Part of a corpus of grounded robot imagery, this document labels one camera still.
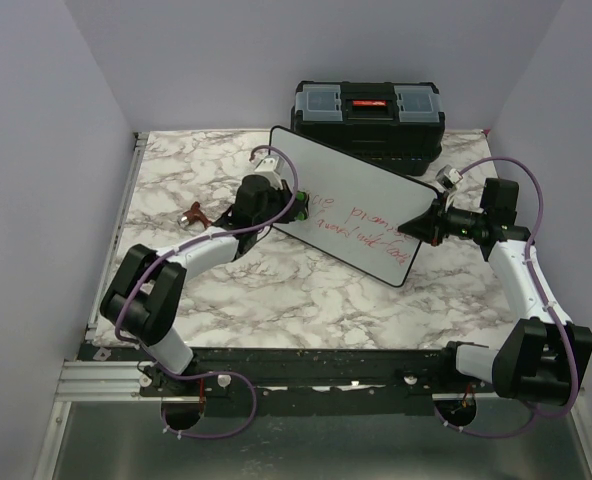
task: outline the black toolbox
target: black toolbox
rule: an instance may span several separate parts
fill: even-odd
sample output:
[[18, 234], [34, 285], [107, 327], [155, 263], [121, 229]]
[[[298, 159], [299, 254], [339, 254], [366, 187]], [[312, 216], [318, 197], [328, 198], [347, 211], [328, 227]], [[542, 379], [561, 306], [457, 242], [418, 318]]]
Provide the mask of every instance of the black toolbox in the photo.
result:
[[441, 153], [445, 113], [433, 83], [308, 82], [291, 129], [401, 175], [423, 175]]

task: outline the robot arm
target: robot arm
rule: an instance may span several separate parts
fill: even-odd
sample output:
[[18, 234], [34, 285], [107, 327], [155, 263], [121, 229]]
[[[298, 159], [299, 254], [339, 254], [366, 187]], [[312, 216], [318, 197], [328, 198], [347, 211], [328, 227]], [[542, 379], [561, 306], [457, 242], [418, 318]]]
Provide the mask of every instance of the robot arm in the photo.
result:
[[[525, 258], [530, 233], [527, 228], [514, 225], [518, 184], [487, 179], [480, 204], [483, 211], [477, 213], [451, 205], [458, 177], [449, 167], [439, 172], [438, 181], [448, 191], [424, 215], [401, 225], [399, 231], [433, 246], [440, 245], [449, 235], [473, 240], [499, 278], [518, 322], [500, 350], [450, 342], [447, 349], [451, 351], [453, 367], [463, 375], [493, 385], [501, 397], [563, 405], [571, 392], [570, 362], [551, 310], [571, 343], [579, 384], [591, 355], [592, 333], [586, 327], [574, 325], [555, 301], [534, 246], [530, 246], [530, 258]], [[534, 276], [549, 300], [547, 305], [541, 300]]]
[[[143, 348], [172, 373], [182, 373], [193, 358], [192, 349], [182, 341], [173, 327], [183, 285], [210, 268], [233, 262], [258, 241], [258, 230], [235, 234], [234, 231], [261, 225], [276, 218], [288, 205], [292, 192], [281, 178], [282, 160], [268, 156], [253, 175], [243, 178], [236, 200], [205, 232], [196, 237], [204, 241], [183, 249], [178, 245], [150, 249], [135, 245], [125, 254], [100, 305], [100, 313], [114, 325], [127, 298], [144, 272], [172, 251], [148, 279], [151, 290], [138, 291], [120, 328], [129, 332]], [[277, 220], [289, 223], [308, 215], [308, 195], [297, 192], [292, 207]]]

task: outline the toolbox lid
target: toolbox lid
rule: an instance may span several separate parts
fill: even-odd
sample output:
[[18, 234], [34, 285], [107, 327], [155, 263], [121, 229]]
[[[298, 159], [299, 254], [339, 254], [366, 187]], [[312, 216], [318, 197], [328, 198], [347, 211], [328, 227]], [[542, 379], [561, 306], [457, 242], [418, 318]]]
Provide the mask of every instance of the toolbox lid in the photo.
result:
[[303, 85], [296, 93], [295, 110], [308, 122], [342, 122], [340, 106], [340, 85]]
[[440, 95], [429, 85], [394, 85], [401, 123], [438, 123], [443, 111]]

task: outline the white marble surface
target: white marble surface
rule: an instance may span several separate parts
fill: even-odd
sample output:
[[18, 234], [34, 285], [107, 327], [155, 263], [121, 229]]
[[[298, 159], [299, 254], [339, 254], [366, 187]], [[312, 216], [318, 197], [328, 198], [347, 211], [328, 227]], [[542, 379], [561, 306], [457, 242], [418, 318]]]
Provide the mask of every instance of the white marble surface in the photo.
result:
[[[249, 150], [267, 141], [261, 131], [152, 133], [112, 274], [136, 243], [162, 247], [200, 233], [200, 225], [182, 230], [179, 214], [199, 201], [216, 219], [253, 170]], [[488, 155], [480, 131], [446, 133], [443, 154], [423, 178]], [[476, 207], [488, 176], [491, 164], [475, 169], [456, 206]], [[434, 348], [449, 340], [498, 347], [512, 324], [500, 283], [473, 244], [423, 245], [396, 289], [272, 231], [239, 261], [189, 281], [175, 326], [193, 346]], [[99, 318], [94, 344], [119, 343]]]

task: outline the whiteboard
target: whiteboard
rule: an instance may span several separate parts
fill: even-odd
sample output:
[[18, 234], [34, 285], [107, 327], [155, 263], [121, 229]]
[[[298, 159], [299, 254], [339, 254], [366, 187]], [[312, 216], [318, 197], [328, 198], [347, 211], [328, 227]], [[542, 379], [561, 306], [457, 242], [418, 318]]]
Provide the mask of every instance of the whiteboard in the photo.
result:
[[[405, 282], [420, 242], [398, 226], [422, 215], [438, 197], [433, 187], [375, 167], [282, 127], [270, 144], [296, 165], [309, 193], [309, 218], [274, 228], [383, 282]], [[285, 164], [281, 172], [291, 185]]]

